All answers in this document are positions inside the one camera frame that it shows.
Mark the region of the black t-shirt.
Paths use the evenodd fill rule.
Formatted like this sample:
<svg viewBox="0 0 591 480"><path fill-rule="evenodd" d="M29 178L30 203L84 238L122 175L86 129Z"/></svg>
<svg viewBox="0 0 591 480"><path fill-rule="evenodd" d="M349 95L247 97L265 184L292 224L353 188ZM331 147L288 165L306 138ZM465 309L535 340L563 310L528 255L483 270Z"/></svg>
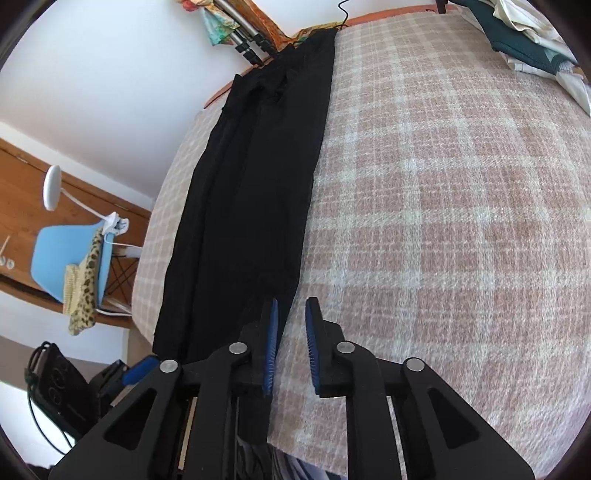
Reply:
<svg viewBox="0 0 591 480"><path fill-rule="evenodd" d="M315 31L233 81L195 166L176 231L153 353L207 358L276 299L286 321L335 62L335 30Z"/></svg>

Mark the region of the pink plaid table cloth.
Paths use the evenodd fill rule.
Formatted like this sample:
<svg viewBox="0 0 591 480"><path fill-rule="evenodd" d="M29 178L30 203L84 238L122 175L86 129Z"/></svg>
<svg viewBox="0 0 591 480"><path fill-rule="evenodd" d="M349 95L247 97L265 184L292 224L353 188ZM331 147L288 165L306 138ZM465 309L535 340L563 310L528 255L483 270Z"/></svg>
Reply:
<svg viewBox="0 0 591 480"><path fill-rule="evenodd" d="M547 477L590 412L589 116L458 12L342 30L270 443L345 474L311 296L376 356L423 359Z"/></svg>

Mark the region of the leopard print cloth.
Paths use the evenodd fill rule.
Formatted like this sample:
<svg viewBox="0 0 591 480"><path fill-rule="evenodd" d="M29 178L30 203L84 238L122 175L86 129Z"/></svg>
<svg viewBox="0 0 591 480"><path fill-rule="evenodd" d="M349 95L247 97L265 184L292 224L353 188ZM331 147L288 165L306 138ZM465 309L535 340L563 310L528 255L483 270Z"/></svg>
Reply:
<svg viewBox="0 0 591 480"><path fill-rule="evenodd" d="M102 253L102 229L93 234L90 249L82 261L65 268L63 285L63 314L69 317L68 331L79 335L95 325L97 282Z"/></svg>

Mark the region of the black device on floor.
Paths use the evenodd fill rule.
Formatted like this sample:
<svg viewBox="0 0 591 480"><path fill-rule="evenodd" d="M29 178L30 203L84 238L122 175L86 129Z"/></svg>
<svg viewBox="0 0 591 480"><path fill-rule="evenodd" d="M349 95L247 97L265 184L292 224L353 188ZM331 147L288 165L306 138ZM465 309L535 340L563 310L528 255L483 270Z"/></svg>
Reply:
<svg viewBox="0 0 591 480"><path fill-rule="evenodd" d="M79 441L98 421L98 400L56 344L43 342L25 368L32 402L64 433Z"/></svg>

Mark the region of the white clip desk lamp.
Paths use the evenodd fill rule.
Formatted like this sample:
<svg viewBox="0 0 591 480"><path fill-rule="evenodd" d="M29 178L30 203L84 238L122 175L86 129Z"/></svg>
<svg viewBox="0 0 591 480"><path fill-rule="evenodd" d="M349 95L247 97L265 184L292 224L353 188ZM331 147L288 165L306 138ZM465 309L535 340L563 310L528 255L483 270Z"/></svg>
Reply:
<svg viewBox="0 0 591 480"><path fill-rule="evenodd" d="M120 217L115 211L109 215L102 215L68 192L62 186L61 168L58 165L51 165L46 171L43 181L42 200L44 208L47 211L55 211L62 196L65 196L83 210L100 219L102 221L103 235L112 233L115 236L119 236L128 231L130 222L127 218Z"/></svg>

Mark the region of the light blue chair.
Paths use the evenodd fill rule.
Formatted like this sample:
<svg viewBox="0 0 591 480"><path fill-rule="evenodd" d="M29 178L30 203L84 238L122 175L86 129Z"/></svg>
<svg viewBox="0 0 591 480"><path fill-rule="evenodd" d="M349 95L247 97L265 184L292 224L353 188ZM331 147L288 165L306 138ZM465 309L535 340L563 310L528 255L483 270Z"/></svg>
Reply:
<svg viewBox="0 0 591 480"><path fill-rule="evenodd" d="M31 261L33 280L57 301L64 303L66 268L78 266L90 259L92 240L98 235L98 268L96 299L98 312L107 316L131 316L128 301L107 299L111 260L125 257L138 260L142 247L115 240L119 231L110 222L99 221L91 225L54 225L44 227L37 236Z"/></svg>

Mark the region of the folded grey tripod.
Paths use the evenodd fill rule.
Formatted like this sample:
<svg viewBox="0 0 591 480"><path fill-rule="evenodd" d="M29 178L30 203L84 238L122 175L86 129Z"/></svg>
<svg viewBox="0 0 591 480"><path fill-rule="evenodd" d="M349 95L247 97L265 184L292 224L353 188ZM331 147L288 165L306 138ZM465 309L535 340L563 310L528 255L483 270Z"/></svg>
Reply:
<svg viewBox="0 0 591 480"><path fill-rule="evenodd" d="M250 48L251 42L255 42L260 50L269 54L270 58L276 58L276 48L271 45L270 40L250 24L228 1L214 0L213 5L238 23L238 29L232 31L229 38L235 43L235 50L242 54L250 64L256 67L263 66L263 59Z"/></svg>

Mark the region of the colourful orange scarf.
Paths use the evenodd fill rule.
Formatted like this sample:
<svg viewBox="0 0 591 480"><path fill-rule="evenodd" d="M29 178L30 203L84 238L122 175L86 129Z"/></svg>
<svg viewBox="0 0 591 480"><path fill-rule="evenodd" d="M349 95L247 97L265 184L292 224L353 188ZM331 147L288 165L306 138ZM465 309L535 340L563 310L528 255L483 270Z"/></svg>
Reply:
<svg viewBox="0 0 591 480"><path fill-rule="evenodd" d="M294 42L294 39L287 36L255 2L250 0L228 2L259 32L262 32L276 50L281 50L288 43ZM187 12L197 12L204 23L207 36L212 45L229 43L229 34L238 29L238 23L232 20L224 11L214 6L213 1L178 0L177 3Z"/></svg>

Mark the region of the dark green folded garment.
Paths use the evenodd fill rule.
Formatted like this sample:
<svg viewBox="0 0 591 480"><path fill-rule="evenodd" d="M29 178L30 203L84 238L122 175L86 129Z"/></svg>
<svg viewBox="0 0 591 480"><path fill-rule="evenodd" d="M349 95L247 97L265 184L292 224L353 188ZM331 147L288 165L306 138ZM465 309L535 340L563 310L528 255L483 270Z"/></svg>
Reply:
<svg viewBox="0 0 591 480"><path fill-rule="evenodd" d="M544 48L523 33L506 26L493 16L492 1L454 1L464 13L468 10L489 40L494 51L505 53L545 72L556 74L563 62L578 61L570 50L554 51Z"/></svg>

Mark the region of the white folded printed cloth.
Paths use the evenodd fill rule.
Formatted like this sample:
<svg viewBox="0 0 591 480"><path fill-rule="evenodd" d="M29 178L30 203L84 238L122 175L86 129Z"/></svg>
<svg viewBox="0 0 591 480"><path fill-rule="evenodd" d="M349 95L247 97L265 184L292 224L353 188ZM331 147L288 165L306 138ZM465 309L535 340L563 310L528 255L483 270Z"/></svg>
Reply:
<svg viewBox="0 0 591 480"><path fill-rule="evenodd" d="M500 52L499 55L512 71L555 80L585 113L590 115L590 83L586 80L582 70L570 61L563 62L559 67L559 71L556 74L551 74L505 53Z"/></svg>

